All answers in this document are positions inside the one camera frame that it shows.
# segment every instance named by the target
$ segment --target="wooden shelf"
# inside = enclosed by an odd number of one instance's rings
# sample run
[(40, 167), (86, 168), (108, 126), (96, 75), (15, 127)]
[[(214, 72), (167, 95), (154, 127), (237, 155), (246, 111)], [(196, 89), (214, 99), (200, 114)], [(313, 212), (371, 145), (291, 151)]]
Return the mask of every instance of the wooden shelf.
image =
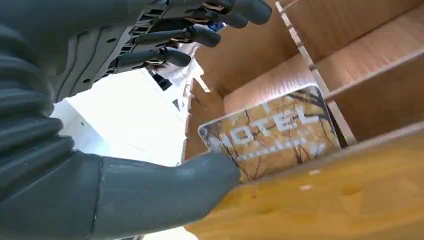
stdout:
[(424, 5), (316, 64), (330, 91), (368, 78), (424, 48)]
[(421, 122), (350, 146), (235, 188), (185, 228), (201, 240), (421, 240), (423, 142)]

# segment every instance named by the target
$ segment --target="gray robotic arm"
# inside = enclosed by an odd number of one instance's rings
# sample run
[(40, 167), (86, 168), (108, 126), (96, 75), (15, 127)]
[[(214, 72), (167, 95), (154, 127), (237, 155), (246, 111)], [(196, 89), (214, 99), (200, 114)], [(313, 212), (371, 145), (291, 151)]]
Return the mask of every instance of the gray robotic arm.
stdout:
[(196, 22), (263, 24), (271, 14), (263, 1), (0, 3), (0, 239), (104, 240), (181, 226), (203, 218), (238, 183), (237, 167), (219, 154), (164, 167), (82, 153), (49, 116), (53, 103), (89, 89), (111, 63), (190, 60), (161, 47), (126, 55), (134, 39), (196, 41), (203, 31), (191, 28)]

